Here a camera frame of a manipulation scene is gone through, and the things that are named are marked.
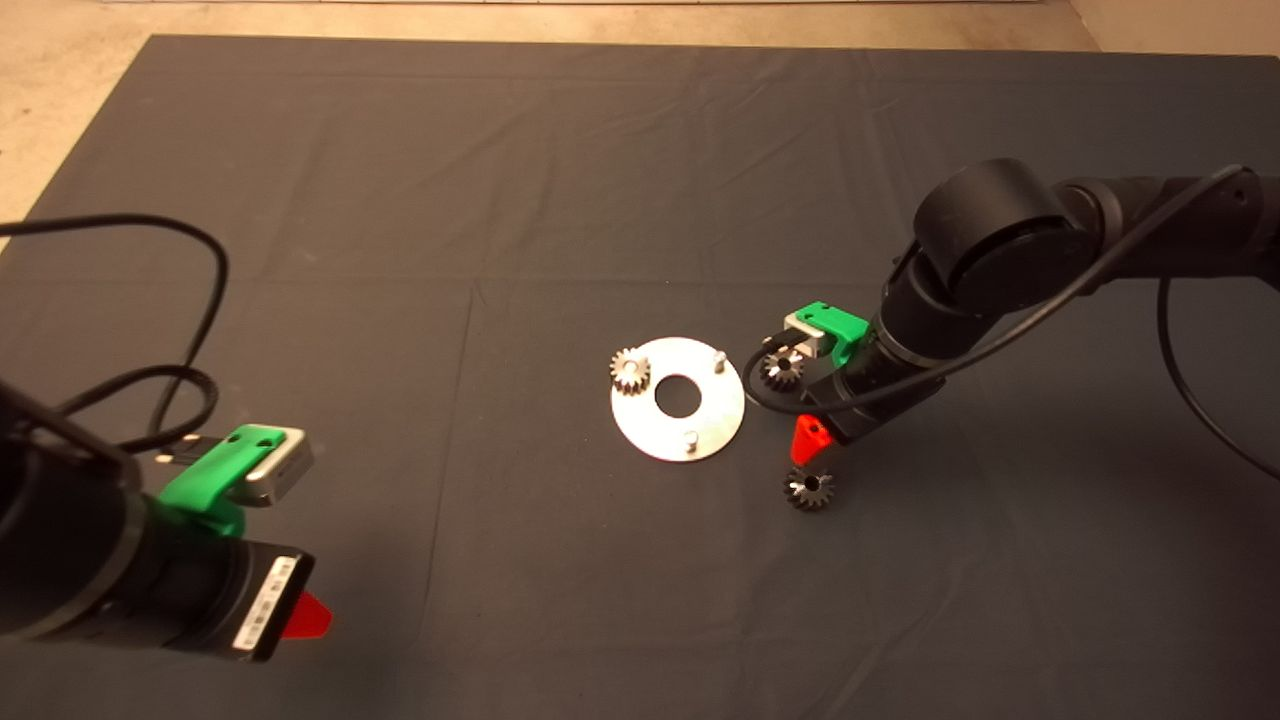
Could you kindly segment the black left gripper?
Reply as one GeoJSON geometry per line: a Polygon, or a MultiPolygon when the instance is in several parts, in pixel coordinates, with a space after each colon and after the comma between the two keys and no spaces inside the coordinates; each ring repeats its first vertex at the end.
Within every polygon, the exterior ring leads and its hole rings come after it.
{"type": "Polygon", "coordinates": [[[165,650],[264,664],[280,641],[320,639],[333,611],[306,589],[302,550],[198,536],[159,564],[140,601],[143,637],[165,650]]]}

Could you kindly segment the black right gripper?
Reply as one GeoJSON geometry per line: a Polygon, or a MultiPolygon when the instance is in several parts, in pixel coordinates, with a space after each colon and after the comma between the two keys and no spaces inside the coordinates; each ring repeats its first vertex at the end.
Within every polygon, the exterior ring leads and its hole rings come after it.
{"type": "MultiPolygon", "coordinates": [[[[823,407],[840,404],[908,380],[922,372],[922,368],[900,361],[879,345],[861,345],[841,368],[808,383],[803,402],[823,407]]],[[[790,443],[792,465],[810,465],[835,442],[847,446],[859,441],[924,402],[945,384],[945,379],[934,379],[852,409],[796,416],[790,443]]]]}

